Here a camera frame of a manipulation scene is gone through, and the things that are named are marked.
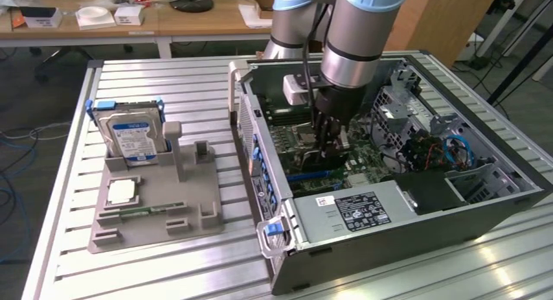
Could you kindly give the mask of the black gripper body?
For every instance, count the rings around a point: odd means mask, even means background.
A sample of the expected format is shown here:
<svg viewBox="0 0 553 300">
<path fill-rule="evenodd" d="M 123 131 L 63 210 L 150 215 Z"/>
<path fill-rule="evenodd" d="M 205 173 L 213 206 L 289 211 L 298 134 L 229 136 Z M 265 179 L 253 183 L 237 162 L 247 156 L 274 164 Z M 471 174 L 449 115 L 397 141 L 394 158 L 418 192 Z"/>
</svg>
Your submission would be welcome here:
<svg viewBox="0 0 553 300">
<path fill-rule="evenodd" d="M 358 113 L 365 93 L 365 86 L 351 89 L 338 86 L 319 88 L 314 103 L 317 114 L 349 121 Z"/>
</svg>

